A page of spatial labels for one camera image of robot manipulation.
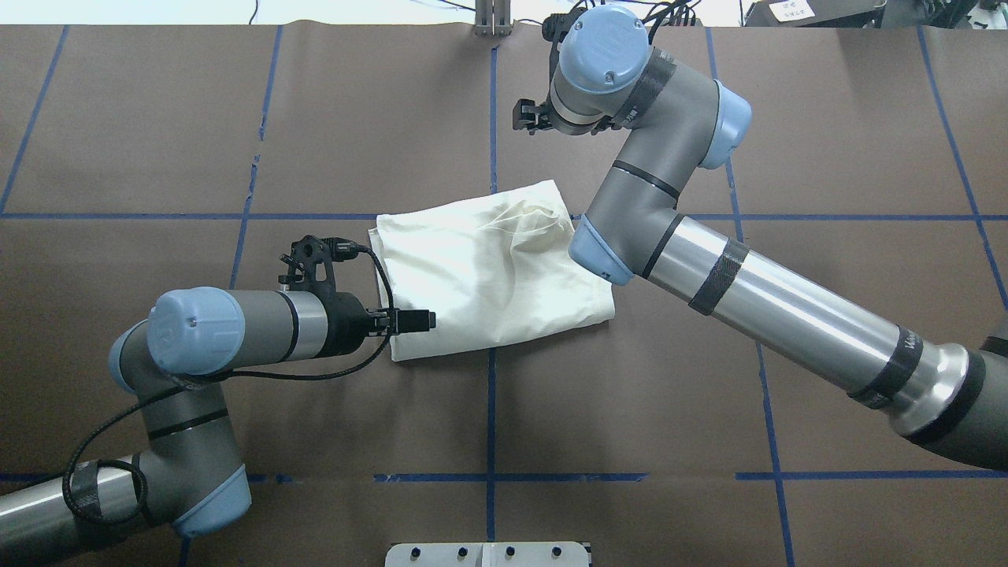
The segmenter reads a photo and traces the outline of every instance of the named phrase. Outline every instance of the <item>folded cloth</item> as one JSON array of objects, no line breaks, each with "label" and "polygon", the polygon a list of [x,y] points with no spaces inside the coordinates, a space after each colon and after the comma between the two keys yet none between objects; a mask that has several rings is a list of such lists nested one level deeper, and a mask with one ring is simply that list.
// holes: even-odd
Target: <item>folded cloth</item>
[{"label": "folded cloth", "polygon": [[437,314],[430,332],[392,338],[395,361],[527,341],[616,314],[612,285],[568,255],[574,226],[552,181],[379,215],[368,234],[395,306]]}]

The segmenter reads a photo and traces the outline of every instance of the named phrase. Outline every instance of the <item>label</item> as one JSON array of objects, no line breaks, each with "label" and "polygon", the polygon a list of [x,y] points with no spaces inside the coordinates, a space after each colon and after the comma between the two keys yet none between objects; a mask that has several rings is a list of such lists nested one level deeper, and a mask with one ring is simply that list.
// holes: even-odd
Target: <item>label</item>
[{"label": "label", "polygon": [[787,0],[769,6],[777,21],[794,21],[815,17],[815,12],[808,6],[806,0]]}]

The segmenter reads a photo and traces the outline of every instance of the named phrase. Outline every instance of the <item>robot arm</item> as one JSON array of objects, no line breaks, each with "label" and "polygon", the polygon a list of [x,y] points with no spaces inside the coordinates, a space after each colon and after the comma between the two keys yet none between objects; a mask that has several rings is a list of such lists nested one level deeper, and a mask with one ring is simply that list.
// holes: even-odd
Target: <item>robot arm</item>
[{"label": "robot arm", "polygon": [[675,211],[698,167],[738,146],[751,110],[647,44],[618,6],[566,32],[546,102],[515,129],[633,130],[582,218],[571,256],[617,285],[648,279],[885,412],[897,434],[963,463],[1008,469],[1008,324],[980,351],[934,345]]},{"label": "robot arm", "polygon": [[[360,251],[371,253],[349,240],[305,236],[281,256],[288,270],[280,292],[197,288],[161,296],[149,319],[109,353],[113,377],[140,401],[150,448],[75,468],[68,488],[83,513],[71,512],[60,478],[0,496],[0,564],[46,564],[168,523],[193,538],[244,515],[252,499],[219,382],[236,373],[325,379],[371,359],[319,376],[233,368],[348,354],[368,336],[387,342],[434,327],[433,313],[394,308],[388,290],[389,307],[379,310],[337,292],[333,262]],[[121,463],[141,474],[116,468]]]}]

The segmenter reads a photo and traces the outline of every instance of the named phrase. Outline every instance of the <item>light blue joint cap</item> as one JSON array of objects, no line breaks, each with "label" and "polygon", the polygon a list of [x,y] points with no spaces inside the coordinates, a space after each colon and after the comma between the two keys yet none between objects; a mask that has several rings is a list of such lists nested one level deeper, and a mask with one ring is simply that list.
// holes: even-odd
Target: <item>light blue joint cap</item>
[{"label": "light blue joint cap", "polygon": [[633,277],[630,268],[606,244],[586,216],[581,217],[578,229],[574,231],[568,253],[585,269],[617,286],[626,286]]},{"label": "light blue joint cap", "polygon": [[206,536],[241,518],[250,505],[252,494],[242,465],[200,503],[172,522],[171,528],[181,538]]},{"label": "light blue joint cap", "polygon": [[120,366],[119,361],[123,356],[123,346],[126,344],[126,339],[133,334],[133,331],[136,331],[137,327],[143,325],[146,321],[147,320],[144,319],[143,321],[130,327],[129,331],[119,335],[119,338],[116,339],[116,342],[112,343],[112,348],[109,350],[109,372],[112,373],[112,379],[116,380],[119,387],[125,389],[126,393],[129,393],[130,395],[136,395],[136,390],[131,388],[129,384],[126,383],[126,378],[123,377],[123,369]]},{"label": "light blue joint cap", "polygon": [[717,169],[732,156],[732,151],[742,143],[753,119],[753,109],[746,99],[718,84],[718,124],[714,128],[714,139],[700,166]]},{"label": "light blue joint cap", "polygon": [[651,46],[644,24],[630,10],[606,4],[585,12],[559,45],[560,71],[593,95],[615,93],[640,77]]},{"label": "light blue joint cap", "polygon": [[150,356],[172,374],[212,374],[235,358],[244,339],[242,308],[224,290],[175,290],[150,310]]}]

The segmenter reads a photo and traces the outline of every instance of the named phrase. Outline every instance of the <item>black cable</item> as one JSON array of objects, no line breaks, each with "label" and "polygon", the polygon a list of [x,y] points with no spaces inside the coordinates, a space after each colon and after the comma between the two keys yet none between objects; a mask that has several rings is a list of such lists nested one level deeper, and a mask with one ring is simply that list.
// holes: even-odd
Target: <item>black cable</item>
[{"label": "black cable", "polygon": [[[367,255],[371,256],[371,261],[374,262],[375,269],[378,271],[378,275],[381,276],[382,287],[385,288],[385,297],[388,298],[388,312],[389,315],[391,316],[393,310],[395,309],[395,303],[392,299],[392,286],[388,282],[388,275],[385,274],[385,268],[382,267],[381,261],[378,259],[378,255],[374,253],[374,250],[362,244],[358,244],[357,246],[358,246],[358,251],[364,252]],[[374,362],[375,358],[378,358],[378,355],[381,354],[383,350],[385,350],[385,347],[388,346],[389,341],[392,340],[391,330],[386,331],[386,333],[382,336],[384,337],[384,339],[382,339],[382,342],[381,344],[378,345],[378,348],[375,349],[373,353],[371,353],[371,356],[368,356],[363,362],[355,366],[351,366],[346,370],[331,372],[329,374],[310,374],[310,375],[280,374],[276,372],[262,372],[259,370],[231,370],[229,372],[224,372],[223,374],[214,375],[210,379],[213,381],[222,381],[234,376],[249,376],[253,378],[272,378],[274,380],[316,381],[316,380],[329,380],[333,378],[343,377],[346,376],[347,374],[351,374],[353,372],[360,370],[361,368]]]},{"label": "black cable", "polygon": [[446,4],[451,4],[451,5],[455,6],[456,8],[462,8],[464,10],[469,10],[470,12],[475,12],[476,11],[476,8],[470,8],[469,6],[463,6],[462,4],[456,4],[455,2],[449,2],[449,0],[439,0],[439,1],[444,2]]},{"label": "black cable", "polygon": [[133,476],[133,482],[136,485],[136,507],[134,507],[129,514],[121,518],[112,518],[112,519],[102,518],[100,516],[96,516],[82,508],[81,505],[77,503],[77,500],[74,499],[74,494],[71,492],[71,477],[77,470],[77,463],[81,460],[81,455],[84,454],[85,449],[88,448],[88,445],[90,445],[91,442],[94,441],[96,437],[105,433],[105,431],[108,430],[110,427],[121,422],[122,420],[124,420],[137,410],[146,408],[151,404],[160,402],[166,398],[170,398],[181,391],[185,391],[185,389],[180,386],[175,386],[170,389],[166,389],[161,393],[158,393],[157,395],[150,398],[149,400],[145,400],[139,404],[134,404],[128,410],[120,412],[114,418],[102,424],[101,427],[91,432],[91,435],[89,435],[88,438],[85,439],[84,442],[78,446],[77,450],[74,451],[74,455],[71,457],[70,462],[67,463],[67,469],[62,473],[64,501],[67,502],[67,507],[70,508],[70,511],[74,514],[74,516],[80,518],[81,520],[90,522],[92,524],[98,524],[100,526],[116,526],[118,524],[123,524],[125,522],[129,522],[130,520],[133,520],[134,518],[136,518],[138,514],[140,514],[143,511],[144,507],[147,506],[147,477],[140,470],[140,467],[134,466],[132,463],[127,463],[118,460],[98,461],[99,469],[101,469],[102,467],[118,468],[129,472]]}]

